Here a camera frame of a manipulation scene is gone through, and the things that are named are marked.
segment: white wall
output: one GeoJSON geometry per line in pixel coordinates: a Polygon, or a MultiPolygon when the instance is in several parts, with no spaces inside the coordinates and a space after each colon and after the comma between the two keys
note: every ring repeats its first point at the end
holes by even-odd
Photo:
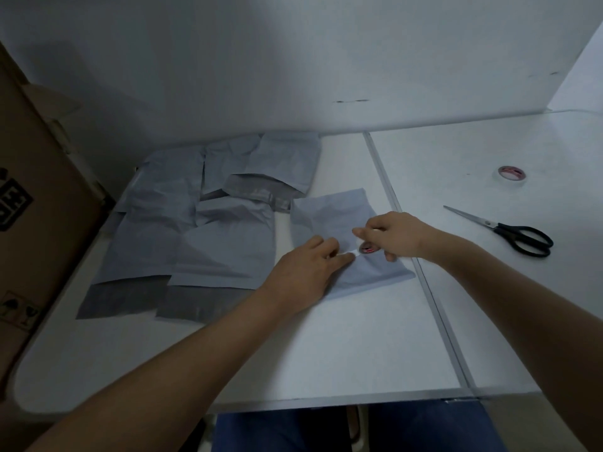
{"type": "Polygon", "coordinates": [[[603,114],[603,24],[580,54],[549,108],[582,109],[603,114]]]}
{"type": "Polygon", "coordinates": [[[118,194],[165,146],[541,111],[603,0],[0,0],[30,79],[118,194]]]}

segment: finger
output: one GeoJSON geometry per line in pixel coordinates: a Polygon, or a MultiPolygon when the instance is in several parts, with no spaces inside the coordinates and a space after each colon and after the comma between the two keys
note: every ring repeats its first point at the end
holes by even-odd
{"type": "Polygon", "coordinates": [[[345,265],[349,265],[351,262],[354,261],[355,258],[356,256],[351,252],[346,252],[345,254],[340,254],[336,257],[331,258],[327,261],[330,272],[334,273],[338,269],[343,268],[345,265]]]}
{"type": "Polygon", "coordinates": [[[336,254],[339,250],[339,241],[335,238],[329,238],[327,241],[322,242],[316,250],[322,257],[328,257],[332,254],[336,254]]]}
{"type": "Polygon", "coordinates": [[[367,228],[383,228],[388,229],[391,225],[391,215],[390,213],[381,214],[380,216],[371,217],[367,220],[367,224],[365,227],[367,228]]]}
{"type": "Polygon", "coordinates": [[[323,241],[324,241],[324,239],[322,236],[315,234],[308,241],[306,241],[303,246],[308,249],[314,249],[314,248],[320,246],[323,241]]]}
{"type": "Polygon", "coordinates": [[[363,241],[368,241],[370,243],[374,243],[376,245],[378,245],[379,247],[382,247],[381,244],[379,244],[380,242],[383,241],[383,232],[382,231],[378,231],[375,230],[373,228],[352,228],[351,232],[354,234],[354,236],[357,236],[358,238],[362,239],[363,241]]]}

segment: cardboard box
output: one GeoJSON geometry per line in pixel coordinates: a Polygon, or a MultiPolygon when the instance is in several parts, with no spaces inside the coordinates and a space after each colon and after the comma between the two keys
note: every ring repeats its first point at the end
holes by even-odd
{"type": "MultiPolygon", "coordinates": [[[[0,379],[106,218],[106,206],[25,95],[0,46],[0,379]]],[[[34,94],[40,88],[33,89],[34,94]]],[[[52,112],[52,104],[44,106],[52,112]]]]}

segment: white table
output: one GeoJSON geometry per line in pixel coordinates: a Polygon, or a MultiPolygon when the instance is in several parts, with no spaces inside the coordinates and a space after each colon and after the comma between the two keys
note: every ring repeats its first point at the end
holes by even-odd
{"type": "MultiPolygon", "coordinates": [[[[391,210],[361,134],[323,138],[309,196],[363,187],[391,210]]],[[[277,215],[277,257],[292,248],[277,215]]],[[[53,417],[192,333],[154,313],[75,320],[109,244],[100,235],[13,372],[9,396],[53,417]]],[[[411,260],[404,260],[413,269],[411,260]]],[[[318,304],[279,330],[237,373],[211,410],[284,409],[469,395],[455,372],[418,278],[318,304]]]]}
{"type": "MultiPolygon", "coordinates": [[[[505,263],[603,317],[603,119],[581,112],[371,133],[404,211],[478,243],[505,263]],[[522,187],[494,180],[523,168],[522,187]],[[522,256],[442,205],[552,237],[552,254],[522,256]]],[[[420,265],[477,395],[538,390],[492,322],[441,268],[420,265]]]]}

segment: black scissors handle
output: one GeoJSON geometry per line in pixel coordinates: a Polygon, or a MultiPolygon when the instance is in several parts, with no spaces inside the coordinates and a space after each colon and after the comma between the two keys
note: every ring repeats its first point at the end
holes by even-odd
{"type": "Polygon", "coordinates": [[[493,228],[493,230],[494,233],[502,236],[505,240],[507,240],[507,242],[511,245],[513,249],[515,249],[521,254],[538,258],[545,258],[551,254],[553,240],[546,233],[543,233],[539,229],[532,227],[514,227],[512,225],[505,225],[504,223],[499,223],[498,225],[496,225],[496,227],[493,228]],[[534,233],[535,235],[540,236],[544,241],[532,238],[524,232],[534,233]],[[523,247],[519,246],[517,242],[533,247],[534,249],[539,250],[539,252],[531,252],[530,250],[525,250],[523,247]]]}

